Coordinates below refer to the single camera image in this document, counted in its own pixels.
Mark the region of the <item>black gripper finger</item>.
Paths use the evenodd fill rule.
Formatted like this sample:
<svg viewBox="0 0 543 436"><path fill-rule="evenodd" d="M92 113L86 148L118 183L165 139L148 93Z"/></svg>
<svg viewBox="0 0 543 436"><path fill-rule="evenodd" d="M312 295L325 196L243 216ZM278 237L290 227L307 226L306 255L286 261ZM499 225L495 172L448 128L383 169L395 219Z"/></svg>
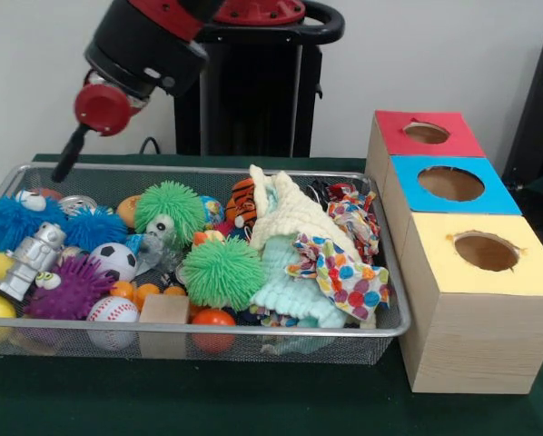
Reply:
<svg viewBox="0 0 543 436"><path fill-rule="evenodd" d="M60 159L52 172L52 181L63 182L74 168L80 152L84 148L86 134L90 131L87 125L78 125L71 134L66 146L60 154Z"/></svg>

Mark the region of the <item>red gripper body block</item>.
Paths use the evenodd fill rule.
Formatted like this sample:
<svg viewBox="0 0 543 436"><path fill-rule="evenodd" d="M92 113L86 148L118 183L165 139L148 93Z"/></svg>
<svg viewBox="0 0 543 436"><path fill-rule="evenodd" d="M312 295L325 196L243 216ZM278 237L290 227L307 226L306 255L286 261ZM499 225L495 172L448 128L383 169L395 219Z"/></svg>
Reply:
<svg viewBox="0 0 543 436"><path fill-rule="evenodd" d="M113 136L126 128L133 110L121 89L109 84L87 84L75 98L74 114L80 134L94 131Z"/></svg>

